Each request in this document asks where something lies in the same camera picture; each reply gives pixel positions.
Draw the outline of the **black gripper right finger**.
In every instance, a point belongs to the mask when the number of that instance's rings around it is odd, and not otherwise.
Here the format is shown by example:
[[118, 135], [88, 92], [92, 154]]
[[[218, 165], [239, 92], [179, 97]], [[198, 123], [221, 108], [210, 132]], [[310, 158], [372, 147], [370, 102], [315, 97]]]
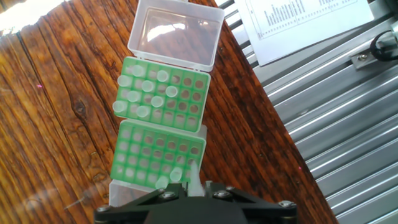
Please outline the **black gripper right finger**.
[[212, 181], [205, 183], [205, 197], [221, 215], [221, 223], [297, 223], [297, 205], [288, 200], [272, 203]]

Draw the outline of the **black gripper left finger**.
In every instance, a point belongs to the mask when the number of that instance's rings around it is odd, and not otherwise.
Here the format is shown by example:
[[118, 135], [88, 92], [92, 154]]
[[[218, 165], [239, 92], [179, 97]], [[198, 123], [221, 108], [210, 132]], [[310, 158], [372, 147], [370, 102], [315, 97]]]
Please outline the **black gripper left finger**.
[[188, 184], [169, 184], [120, 206], [102, 205], [94, 211], [95, 223], [187, 223], [182, 211], [174, 208], [187, 198]]

